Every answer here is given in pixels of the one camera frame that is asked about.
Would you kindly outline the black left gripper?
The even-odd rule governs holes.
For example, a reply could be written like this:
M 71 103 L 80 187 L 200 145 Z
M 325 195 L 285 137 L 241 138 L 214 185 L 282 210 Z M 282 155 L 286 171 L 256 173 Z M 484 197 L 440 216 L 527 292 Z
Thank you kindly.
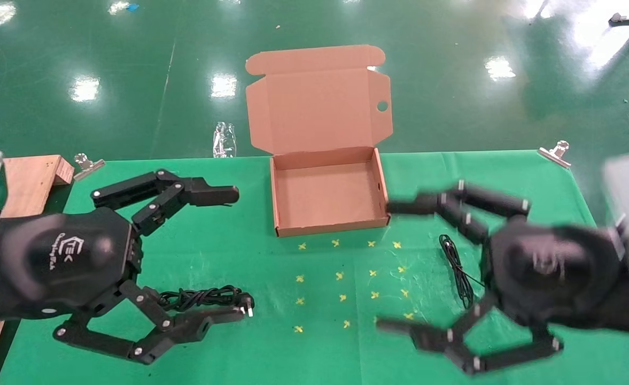
M 2 219 L 0 321 L 72 314 L 53 332 L 56 341 L 151 365 L 178 344 L 199 343 L 211 326 L 246 317 L 246 292 L 231 285 L 164 292 L 139 287 L 133 281 L 142 256 L 136 229 L 108 208 Z M 106 314 L 123 298 L 153 324 L 144 338 L 89 329 L 91 316 Z

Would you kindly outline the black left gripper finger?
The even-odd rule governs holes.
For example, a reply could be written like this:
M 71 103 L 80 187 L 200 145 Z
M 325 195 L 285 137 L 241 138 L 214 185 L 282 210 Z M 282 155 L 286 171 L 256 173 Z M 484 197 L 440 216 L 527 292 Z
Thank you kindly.
M 150 199 L 131 218 L 141 236 L 150 236 L 186 205 L 229 206 L 239 200 L 236 186 L 210 186 L 202 177 L 178 177 L 165 169 L 139 175 L 90 194 L 96 208 L 118 210 Z

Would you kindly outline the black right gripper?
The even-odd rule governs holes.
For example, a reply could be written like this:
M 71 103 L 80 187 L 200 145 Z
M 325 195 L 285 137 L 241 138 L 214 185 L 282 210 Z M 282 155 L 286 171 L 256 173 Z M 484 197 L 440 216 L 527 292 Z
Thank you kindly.
M 378 318 L 376 328 L 407 335 L 415 349 L 440 353 L 466 375 L 543 360 L 563 351 L 547 324 L 629 333 L 629 233 L 622 227 L 506 222 L 488 227 L 465 207 L 512 219 L 529 216 L 531 203 L 500 191 L 458 181 L 451 189 L 419 191 L 415 199 L 389 200 L 388 214 L 440 216 L 470 243 L 483 244 L 482 278 L 490 292 L 451 326 Z M 496 304 L 532 341 L 483 355 L 465 338 Z

